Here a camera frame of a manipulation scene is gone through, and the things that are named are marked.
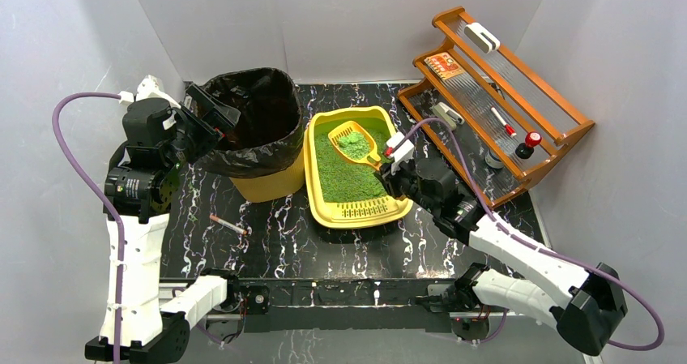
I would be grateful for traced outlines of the orange litter scoop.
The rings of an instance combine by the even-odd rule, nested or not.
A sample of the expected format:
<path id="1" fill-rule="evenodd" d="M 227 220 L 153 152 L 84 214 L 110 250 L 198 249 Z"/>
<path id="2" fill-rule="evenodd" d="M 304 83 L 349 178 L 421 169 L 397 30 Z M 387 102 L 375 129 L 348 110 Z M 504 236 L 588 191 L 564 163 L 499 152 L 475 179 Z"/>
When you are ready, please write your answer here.
<path id="1" fill-rule="evenodd" d="M 327 135 L 335 150 L 347 161 L 379 170 L 382 159 L 371 134 L 354 121 L 338 125 Z"/>

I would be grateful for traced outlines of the black trash bag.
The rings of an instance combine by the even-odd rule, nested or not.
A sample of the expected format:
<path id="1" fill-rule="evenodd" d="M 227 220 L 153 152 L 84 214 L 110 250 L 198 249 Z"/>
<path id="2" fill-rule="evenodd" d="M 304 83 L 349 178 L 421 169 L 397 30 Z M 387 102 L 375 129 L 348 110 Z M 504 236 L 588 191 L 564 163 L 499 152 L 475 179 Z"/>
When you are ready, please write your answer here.
<path id="1" fill-rule="evenodd" d="M 198 161 L 201 168 L 230 178 L 259 178 L 295 162 L 303 146 L 304 107 L 286 72 L 272 67 L 234 71 L 200 88 L 219 107 L 241 112 L 232 132 Z"/>

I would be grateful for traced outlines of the yellow litter box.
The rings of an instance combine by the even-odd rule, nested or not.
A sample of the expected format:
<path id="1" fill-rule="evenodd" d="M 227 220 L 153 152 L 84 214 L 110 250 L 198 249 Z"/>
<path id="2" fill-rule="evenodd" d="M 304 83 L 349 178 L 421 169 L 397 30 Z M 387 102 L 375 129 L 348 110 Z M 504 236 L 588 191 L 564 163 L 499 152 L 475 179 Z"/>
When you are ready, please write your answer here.
<path id="1" fill-rule="evenodd" d="M 315 155 L 315 132 L 329 132 L 346 121 L 358 122 L 364 128 L 378 124 L 390 135 L 396 132 L 388 112 L 378 105 L 316 113 L 311 118 L 304 134 L 303 161 L 309 207 L 314 219 L 330 229 L 361 229 L 384 225 L 405 217 L 413 207 L 413 202 L 409 199 L 397 200 L 383 196 L 341 203 L 324 200 Z"/>

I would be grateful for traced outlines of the green litter clump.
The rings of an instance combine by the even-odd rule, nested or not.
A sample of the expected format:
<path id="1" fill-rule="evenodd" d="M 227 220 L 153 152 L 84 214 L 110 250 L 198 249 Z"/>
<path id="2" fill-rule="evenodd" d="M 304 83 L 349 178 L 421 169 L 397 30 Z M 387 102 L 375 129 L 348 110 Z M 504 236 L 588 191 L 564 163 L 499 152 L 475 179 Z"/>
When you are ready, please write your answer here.
<path id="1" fill-rule="evenodd" d="M 367 139 L 358 131 L 352 131 L 348 135 L 340 137 L 337 144 L 340 151 L 353 160 L 362 159 L 370 152 Z"/>

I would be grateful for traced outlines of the yellow trash bin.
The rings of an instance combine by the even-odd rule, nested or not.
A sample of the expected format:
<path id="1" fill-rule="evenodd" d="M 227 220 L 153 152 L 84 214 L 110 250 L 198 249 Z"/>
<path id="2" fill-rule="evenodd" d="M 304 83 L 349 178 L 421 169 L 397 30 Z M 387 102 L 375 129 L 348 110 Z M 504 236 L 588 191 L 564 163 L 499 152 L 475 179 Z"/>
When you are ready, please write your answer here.
<path id="1" fill-rule="evenodd" d="M 257 178 L 230 180 L 241 196 L 251 203 L 263 203 L 291 195 L 305 184 L 304 150 L 282 171 Z"/>

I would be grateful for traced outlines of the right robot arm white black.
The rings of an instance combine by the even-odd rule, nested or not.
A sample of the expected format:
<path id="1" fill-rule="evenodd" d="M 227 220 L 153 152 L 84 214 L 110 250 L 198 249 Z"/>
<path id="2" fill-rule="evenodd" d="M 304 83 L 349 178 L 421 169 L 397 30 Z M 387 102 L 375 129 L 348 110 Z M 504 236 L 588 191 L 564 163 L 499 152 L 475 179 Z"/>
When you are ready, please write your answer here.
<path id="1" fill-rule="evenodd" d="M 385 163 L 376 174 L 387 194 L 410 199 L 432 216 L 448 238 L 499 259 L 519 273 L 504 275 L 473 263 L 451 287 L 423 298 L 423 306 L 473 310 L 508 308 L 556 330 L 570 346 L 600 355 L 627 314 L 617 272 L 604 263 L 604 279 L 589 270 L 548 255 L 546 247 L 522 235 L 457 183 L 441 160 Z"/>

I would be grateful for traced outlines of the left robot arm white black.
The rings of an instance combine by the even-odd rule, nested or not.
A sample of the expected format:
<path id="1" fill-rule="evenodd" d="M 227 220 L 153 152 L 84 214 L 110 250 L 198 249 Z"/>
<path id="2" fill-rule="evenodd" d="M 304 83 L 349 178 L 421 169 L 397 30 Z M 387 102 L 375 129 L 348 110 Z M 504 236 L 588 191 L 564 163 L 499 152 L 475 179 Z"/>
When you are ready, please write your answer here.
<path id="1" fill-rule="evenodd" d="M 109 294 L 99 334 L 84 348 L 96 362 L 174 363 L 190 331 L 214 310 L 245 312 L 237 276 L 203 270 L 167 302 L 160 299 L 162 240 L 184 165 L 206 156 L 240 112 L 192 86 L 194 112 L 150 84 L 120 92 L 126 140 L 109 162 L 103 193 L 110 240 Z"/>

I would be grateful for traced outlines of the green cat litter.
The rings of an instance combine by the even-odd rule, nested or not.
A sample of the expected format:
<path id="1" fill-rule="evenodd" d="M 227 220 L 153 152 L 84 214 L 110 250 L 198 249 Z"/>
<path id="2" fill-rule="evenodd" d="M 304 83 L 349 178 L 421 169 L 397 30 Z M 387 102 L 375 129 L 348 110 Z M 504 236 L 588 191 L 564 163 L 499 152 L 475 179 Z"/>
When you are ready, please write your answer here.
<path id="1" fill-rule="evenodd" d="M 314 132 L 316 164 L 324 201 L 346 203 L 387 196 L 373 168 L 345 160 L 332 146 L 327 135 L 341 123 L 324 123 L 317 126 Z M 383 144 L 390 137 L 386 123 L 373 122 L 370 125 L 366 130 L 376 141 L 378 155 L 381 155 Z"/>

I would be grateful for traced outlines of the small blue white jar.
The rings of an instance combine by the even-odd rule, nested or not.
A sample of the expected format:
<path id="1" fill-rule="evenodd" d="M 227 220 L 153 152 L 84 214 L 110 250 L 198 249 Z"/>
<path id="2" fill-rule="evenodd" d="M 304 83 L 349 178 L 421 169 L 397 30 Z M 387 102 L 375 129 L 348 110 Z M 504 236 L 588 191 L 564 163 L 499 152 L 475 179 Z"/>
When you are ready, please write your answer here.
<path id="1" fill-rule="evenodd" d="M 491 169 L 499 170 L 504 168 L 504 163 L 501 161 L 498 155 L 495 154 L 493 150 L 487 151 L 484 157 L 484 161 L 486 165 Z"/>

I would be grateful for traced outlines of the grey white stapler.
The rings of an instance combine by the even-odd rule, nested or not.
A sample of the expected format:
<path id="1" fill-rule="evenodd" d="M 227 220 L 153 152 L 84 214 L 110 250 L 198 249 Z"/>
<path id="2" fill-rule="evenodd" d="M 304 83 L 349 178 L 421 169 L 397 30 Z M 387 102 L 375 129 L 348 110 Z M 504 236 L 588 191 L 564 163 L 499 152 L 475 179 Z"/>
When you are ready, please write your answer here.
<path id="1" fill-rule="evenodd" d="M 446 122 L 452 131 L 455 131 L 458 126 L 462 126 L 465 123 L 462 115 L 442 101 L 433 105 L 431 110 L 437 118 Z"/>

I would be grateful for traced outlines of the wooden shelf rack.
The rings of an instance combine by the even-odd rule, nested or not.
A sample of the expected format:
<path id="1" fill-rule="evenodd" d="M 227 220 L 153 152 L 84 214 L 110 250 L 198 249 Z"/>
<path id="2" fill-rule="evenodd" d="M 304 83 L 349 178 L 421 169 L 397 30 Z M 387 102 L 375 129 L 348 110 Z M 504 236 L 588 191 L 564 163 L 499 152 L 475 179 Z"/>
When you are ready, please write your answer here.
<path id="1" fill-rule="evenodd" d="M 487 204 L 497 207 L 538 184 L 594 122 L 502 42 L 498 51 L 489 54 L 478 49 L 463 33 L 465 25 L 473 22 L 478 21 L 461 6 L 433 18 L 432 25 L 444 40 L 414 59 L 423 78 L 401 90 L 398 98 L 418 122 L 436 117 L 431 107 L 440 101 L 463 116 L 465 123 L 455 131 L 439 122 L 421 129 L 465 181 L 475 181 Z M 424 59 L 442 52 L 448 52 L 465 72 L 448 80 L 435 75 Z M 516 137 L 506 134 L 491 113 L 492 106 L 515 129 Z M 523 160 L 514 151 L 531 131 L 540 133 L 542 141 Z M 489 150 L 504 163 L 503 169 L 486 165 Z"/>

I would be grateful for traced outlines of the red capped marker on shelf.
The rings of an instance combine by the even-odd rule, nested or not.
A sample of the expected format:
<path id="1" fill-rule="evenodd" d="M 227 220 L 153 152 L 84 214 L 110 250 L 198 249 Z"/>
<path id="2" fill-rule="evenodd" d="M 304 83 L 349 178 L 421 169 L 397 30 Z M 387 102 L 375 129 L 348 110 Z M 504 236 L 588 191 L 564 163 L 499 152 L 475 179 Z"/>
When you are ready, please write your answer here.
<path id="1" fill-rule="evenodd" d="M 493 114 L 493 116 L 501 123 L 502 127 L 504 128 L 508 136 L 512 138 L 517 136 L 517 132 L 515 131 L 515 129 L 505 120 L 505 118 L 495 107 L 492 106 L 490 108 L 490 111 Z"/>

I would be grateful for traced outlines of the red black stamp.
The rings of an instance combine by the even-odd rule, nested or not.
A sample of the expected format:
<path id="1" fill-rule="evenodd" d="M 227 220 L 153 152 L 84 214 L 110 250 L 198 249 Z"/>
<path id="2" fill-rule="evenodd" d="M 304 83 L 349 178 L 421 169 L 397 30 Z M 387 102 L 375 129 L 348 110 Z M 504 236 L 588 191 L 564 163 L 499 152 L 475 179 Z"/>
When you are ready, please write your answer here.
<path id="1" fill-rule="evenodd" d="M 529 132 L 526 135 L 525 140 L 515 149 L 514 153 L 516 157 L 523 160 L 529 159 L 534 154 L 535 148 L 541 143 L 541 141 L 542 137 L 540 133 L 536 131 Z"/>

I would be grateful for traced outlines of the orange card packet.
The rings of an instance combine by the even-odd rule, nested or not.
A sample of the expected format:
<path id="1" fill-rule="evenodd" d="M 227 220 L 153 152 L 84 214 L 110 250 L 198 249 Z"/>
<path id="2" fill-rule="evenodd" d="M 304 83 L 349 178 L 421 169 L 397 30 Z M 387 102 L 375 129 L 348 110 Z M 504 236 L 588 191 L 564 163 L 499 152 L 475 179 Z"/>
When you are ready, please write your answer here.
<path id="1" fill-rule="evenodd" d="M 448 52 L 428 56 L 424 59 L 424 63 L 441 80 L 452 79 L 465 72 Z"/>

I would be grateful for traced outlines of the white marker pen on table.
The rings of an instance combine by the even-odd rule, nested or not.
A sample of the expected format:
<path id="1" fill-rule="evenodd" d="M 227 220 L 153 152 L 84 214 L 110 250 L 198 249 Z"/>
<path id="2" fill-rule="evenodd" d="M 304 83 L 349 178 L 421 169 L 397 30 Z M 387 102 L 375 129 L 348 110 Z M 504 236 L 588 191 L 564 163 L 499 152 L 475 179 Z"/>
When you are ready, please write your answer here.
<path id="1" fill-rule="evenodd" d="M 210 215 L 209 218 L 218 225 L 225 227 L 226 229 L 231 229 L 234 233 L 241 235 L 246 235 L 248 233 L 247 229 L 244 229 L 238 225 L 235 225 L 229 221 L 226 221 L 216 215 Z"/>

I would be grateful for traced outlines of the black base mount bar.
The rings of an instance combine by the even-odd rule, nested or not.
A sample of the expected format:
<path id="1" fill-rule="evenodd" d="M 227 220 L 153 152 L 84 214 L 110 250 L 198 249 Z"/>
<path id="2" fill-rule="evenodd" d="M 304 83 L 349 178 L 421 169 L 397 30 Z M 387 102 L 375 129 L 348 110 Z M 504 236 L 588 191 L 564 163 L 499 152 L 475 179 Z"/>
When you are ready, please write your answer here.
<path id="1" fill-rule="evenodd" d="M 477 342 L 497 330 L 500 307 L 464 304 L 454 279 L 240 279 L 212 328 L 241 321 L 246 333 L 416 330 Z"/>

